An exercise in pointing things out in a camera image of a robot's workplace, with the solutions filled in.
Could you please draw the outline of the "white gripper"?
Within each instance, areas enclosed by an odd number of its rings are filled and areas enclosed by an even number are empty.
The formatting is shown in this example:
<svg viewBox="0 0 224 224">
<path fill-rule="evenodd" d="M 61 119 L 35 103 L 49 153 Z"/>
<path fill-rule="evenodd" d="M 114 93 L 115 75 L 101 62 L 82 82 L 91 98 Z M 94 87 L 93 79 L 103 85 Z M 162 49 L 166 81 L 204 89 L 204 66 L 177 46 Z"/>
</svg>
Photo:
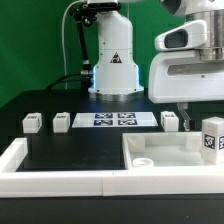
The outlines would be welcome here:
<svg viewBox="0 0 224 224">
<path fill-rule="evenodd" d="M 202 59 L 201 47 L 208 39 L 204 20 L 158 35 L 154 45 L 159 51 L 150 65 L 148 96 L 154 103 L 177 103 L 186 131 L 190 117 L 186 102 L 224 99 L 224 61 Z"/>
</svg>

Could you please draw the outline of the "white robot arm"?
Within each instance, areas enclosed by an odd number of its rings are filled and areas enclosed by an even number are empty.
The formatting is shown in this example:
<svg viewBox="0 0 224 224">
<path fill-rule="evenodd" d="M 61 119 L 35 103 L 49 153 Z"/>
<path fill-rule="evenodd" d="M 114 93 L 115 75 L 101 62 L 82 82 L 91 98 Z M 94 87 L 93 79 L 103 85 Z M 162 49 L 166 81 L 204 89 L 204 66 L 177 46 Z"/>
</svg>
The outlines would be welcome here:
<svg viewBox="0 0 224 224">
<path fill-rule="evenodd" d="M 97 12 L 99 60 L 94 66 L 94 98 L 124 99 L 143 88 L 133 61 L 132 24 L 118 13 L 129 0 L 88 0 Z M 149 70 L 148 96 L 154 103 L 175 103 L 186 129 L 190 102 L 224 99 L 224 0 L 158 0 L 183 25 L 155 38 L 159 52 Z"/>
</svg>

